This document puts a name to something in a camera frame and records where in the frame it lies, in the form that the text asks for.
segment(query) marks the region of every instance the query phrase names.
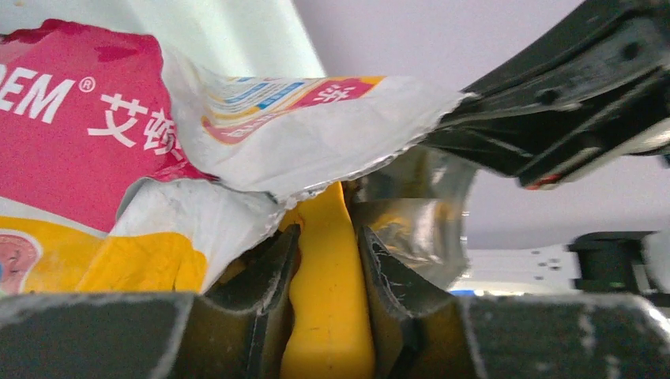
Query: screw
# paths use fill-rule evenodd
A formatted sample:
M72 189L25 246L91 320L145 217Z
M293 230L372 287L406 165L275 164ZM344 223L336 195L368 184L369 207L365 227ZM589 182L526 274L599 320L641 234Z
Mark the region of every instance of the screw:
M628 43L621 49L621 56L627 61L631 61L638 57L640 54L640 44L637 42Z
M557 89L545 89L543 91L538 91L535 94L535 99L538 103L542 105L552 105L560 97L560 92Z

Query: white plastic panel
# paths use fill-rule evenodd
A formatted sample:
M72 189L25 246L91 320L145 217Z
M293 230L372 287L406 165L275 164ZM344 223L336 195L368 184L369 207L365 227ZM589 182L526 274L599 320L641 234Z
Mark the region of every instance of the white plastic panel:
M290 0L0 0L0 33L48 18L148 33L224 75L322 77Z
M663 292L670 293L670 230L649 235L643 243L649 276Z
M563 245L527 250L469 250L470 268L451 290L509 291L530 294L579 292L577 256Z

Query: registered trademark symbol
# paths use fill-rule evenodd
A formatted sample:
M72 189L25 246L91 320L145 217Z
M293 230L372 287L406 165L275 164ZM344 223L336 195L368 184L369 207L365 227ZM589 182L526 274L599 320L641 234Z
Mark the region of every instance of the registered trademark symbol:
M93 77L85 77L79 81L79 91L91 92L96 87L96 80Z

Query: white wall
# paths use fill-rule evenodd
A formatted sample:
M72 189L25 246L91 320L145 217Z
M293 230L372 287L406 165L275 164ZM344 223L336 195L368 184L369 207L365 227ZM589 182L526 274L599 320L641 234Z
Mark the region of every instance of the white wall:
M413 75L459 89L518 53L579 0L295 0L329 75ZM475 249L567 242L598 230L670 227L670 170L622 158L580 182L529 192L478 175L469 203Z
M147 33L231 76L321 76L291 0L0 0L0 33L47 18Z

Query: black plastic part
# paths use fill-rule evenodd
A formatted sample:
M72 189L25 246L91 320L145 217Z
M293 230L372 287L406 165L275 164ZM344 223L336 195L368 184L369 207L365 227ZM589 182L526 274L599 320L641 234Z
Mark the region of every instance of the black plastic part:
M454 297L359 233L377 378L667 378L670 339L633 295Z
M288 285L298 258L292 225L258 260L196 303L177 377L278 377L292 330Z
M23 295L0 300L0 377L166 377L192 294Z
M290 336L299 227L205 296L23 295L0 300L0 377L278 377Z
M670 117L667 2L588 0L465 89L423 142L524 187L576 180Z
M458 301L478 378L670 377L668 322L633 295Z
M468 86L465 92L490 96L571 60L621 21L653 11L649 1L587 1L521 53Z
M377 377L474 377L457 299L392 257L364 227L359 249L377 352Z
M633 266L643 264L642 240L651 231L597 232L575 239L568 250L575 252L582 278L574 286L584 292L627 292L649 296L656 306L664 306L663 294L643 294Z

